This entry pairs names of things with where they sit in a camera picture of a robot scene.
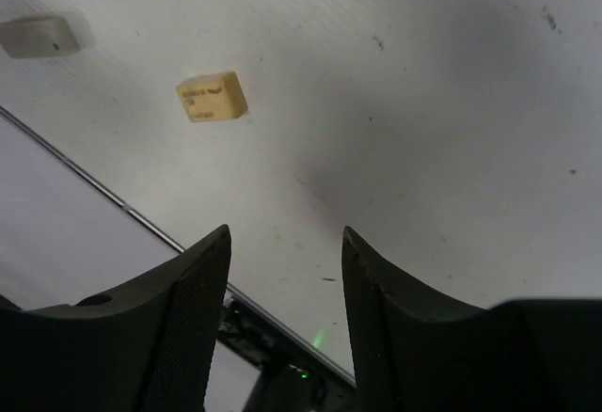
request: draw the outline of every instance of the metal edge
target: metal edge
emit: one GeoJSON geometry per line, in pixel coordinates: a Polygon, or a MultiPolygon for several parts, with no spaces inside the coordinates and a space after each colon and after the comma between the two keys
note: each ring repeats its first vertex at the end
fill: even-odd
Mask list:
{"type": "MultiPolygon", "coordinates": [[[[2,116],[5,120],[12,123],[23,133],[31,137],[35,142],[37,142],[40,146],[49,151],[58,161],[67,166],[70,170],[72,170],[75,174],[81,177],[83,180],[88,182],[91,186],[93,186],[97,191],[110,199],[113,203],[121,208],[123,212],[128,214],[130,217],[135,219],[138,223],[144,226],[148,231],[153,233],[156,237],[161,239],[168,246],[171,246],[176,251],[182,253],[184,252],[184,248],[180,246],[175,240],[170,238],[168,235],[163,233],[160,229],[158,229],[155,225],[153,225],[149,219],[144,217],[143,214],[136,211],[130,205],[127,204],[125,200],[114,194],[111,190],[109,190],[102,183],[98,182],[91,175],[85,172],[81,167],[75,164],[71,159],[69,159],[66,155],[64,155],[59,149],[46,141],[43,137],[34,132],[31,128],[25,125],[22,121],[17,119],[15,116],[10,114],[4,106],[0,106],[0,116],[2,116]]],[[[237,300],[244,303],[250,309],[253,309],[258,315],[260,315],[265,321],[272,323],[274,326],[278,327],[282,330],[284,334],[286,334],[291,340],[295,341],[301,347],[303,347],[306,351],[313,354],[316,358],[321,360],[329,369],[331,369],[334,373],[339,375],[342,379],[350,383],[352,386],[356,385],[356,380],[353,375],[343,370],[339,365],[334,363],[330,358],[326,357],[323,353],[317,351],[313,346],[311,346],[307,341],[303,340],[297,333],[295,333],[288,326],[283,324],[280,320],[273,317],[270,313],[268,313],[264,308],[262,308],[259,304],[253,301],[246,294],[241,292],[238,288],[233,286],[228,282],[228,291],[227,294],[230,293],[237,300]]]]}

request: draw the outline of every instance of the small wooden block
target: small wooden block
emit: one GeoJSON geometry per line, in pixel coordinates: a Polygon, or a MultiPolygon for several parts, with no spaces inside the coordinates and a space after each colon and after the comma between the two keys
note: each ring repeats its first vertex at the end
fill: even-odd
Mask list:
{"type": "Polygon", "coordinates": [[[66,56],[80,50],[64,17],[39,15],[0,24],[0,45],[13,58],[66,56]]]}
{"type": "Polygon", "coordinates": [[[190,78],[177,90],[192,122],[238,119],[247,110],[245,95],[233,71],[190,78]]]}

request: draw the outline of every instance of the green light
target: green light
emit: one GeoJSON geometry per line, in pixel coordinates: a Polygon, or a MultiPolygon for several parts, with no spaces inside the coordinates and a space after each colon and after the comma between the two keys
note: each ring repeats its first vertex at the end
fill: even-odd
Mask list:
{"type": "Polygon", "coordinates": [[[311,345],[316,349],[320,349],[320,346],[322,346],[322,343],[324,342],[324,337],[325,337],[325,332],[323,330],[321,330],[313,338],[311,345]]]}

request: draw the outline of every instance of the white table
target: white table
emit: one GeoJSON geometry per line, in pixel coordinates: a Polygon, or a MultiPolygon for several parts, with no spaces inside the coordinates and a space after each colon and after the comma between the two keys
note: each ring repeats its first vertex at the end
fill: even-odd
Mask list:
{"type": "Polygon", "coordinates": [[[352,370],[341,233],[470,303],[602,293],[601,0],[0,0],[85,45],[0,104],[352,370]],[[234,69],[237,121],[175,86],[234,69]],[[324,281],[333,277],[337,281],[324,281]]]}

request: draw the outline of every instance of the screw hole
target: screw hole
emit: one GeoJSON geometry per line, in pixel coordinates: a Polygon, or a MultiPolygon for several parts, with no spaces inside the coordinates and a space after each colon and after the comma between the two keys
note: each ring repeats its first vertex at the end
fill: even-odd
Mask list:
{"type": "Polygon", "coordinates": [[[111,299],[113,298],[108,294],[94,294],[91,297],[79,301],[76,307],[99,306],[100,304],[111,302],[111,299]]]}

